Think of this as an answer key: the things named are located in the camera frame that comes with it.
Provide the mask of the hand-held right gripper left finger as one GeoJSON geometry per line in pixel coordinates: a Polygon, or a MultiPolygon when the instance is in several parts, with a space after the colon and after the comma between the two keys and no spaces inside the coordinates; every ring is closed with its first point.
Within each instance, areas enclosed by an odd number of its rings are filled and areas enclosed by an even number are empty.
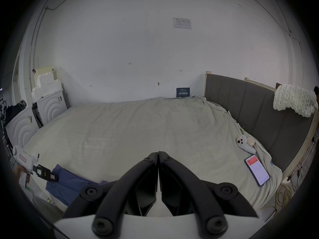
{"type": "Polygon", "coordinates": [[[63,219],[94,214],[91,230],[95,235],[119,236],[124,214],[146,216],[156,202],[157,159],[158,153],[151,153],[117,181],[84,186],[63,219]]]}

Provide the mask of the person's left hand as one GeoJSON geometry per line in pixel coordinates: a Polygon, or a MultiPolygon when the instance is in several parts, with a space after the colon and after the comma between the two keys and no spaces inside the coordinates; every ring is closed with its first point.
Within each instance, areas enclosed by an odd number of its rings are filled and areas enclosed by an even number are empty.
{"type": "Polygon", "coordinates": [[[19,180],[20,180],[20,174],[21,173],[25,173],[27,176],[26,176],[26,181],[27,183],[29,183],[30,181],[30,175],[29,175],[29,171],[24,167],[24,166],[21,166],[20,164],[18,164],[15,168],[15,170],[13,170],[13,175],[15,177],[15,180],[17,181],[17,183],[19,183],[19,180]]]}

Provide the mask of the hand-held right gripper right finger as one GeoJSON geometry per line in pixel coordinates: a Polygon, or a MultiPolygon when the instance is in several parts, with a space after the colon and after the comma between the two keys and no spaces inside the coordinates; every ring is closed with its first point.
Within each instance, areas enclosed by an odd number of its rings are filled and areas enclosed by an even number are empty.
{"type": "Polygon", "coordinates": [[[200,180],[166,152],[158,152],[158,172],[162,202],[173,216],[195,214],[200,237],[221,237],[230,227],[225,214],[257,218],[257,213],[228,182],[200,180]]]}

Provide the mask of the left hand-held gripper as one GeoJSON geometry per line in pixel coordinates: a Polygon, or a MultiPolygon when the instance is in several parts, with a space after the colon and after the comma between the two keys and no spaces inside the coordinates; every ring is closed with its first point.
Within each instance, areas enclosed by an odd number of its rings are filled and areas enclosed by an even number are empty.
{"type": "MultiPolygon", "coordinates": [[[[40,154],[39,153],[34,153],[34,154],[27,154],[21,147],[18,145],[14,145],[13,147],[13,157],[17,161],[18,164],[21,166],[24,166],[28,171],[29,175],[37,175],[37,177],[45,180],[45,181],[50,181],[50,182],[58,182],[59,177],[57,174],[54,174],[51,172],[50,169],[39,165],[39,158],[40,154]]],[[[20,174],[21,177],[27,176],[25,173],[20,174]]]]}

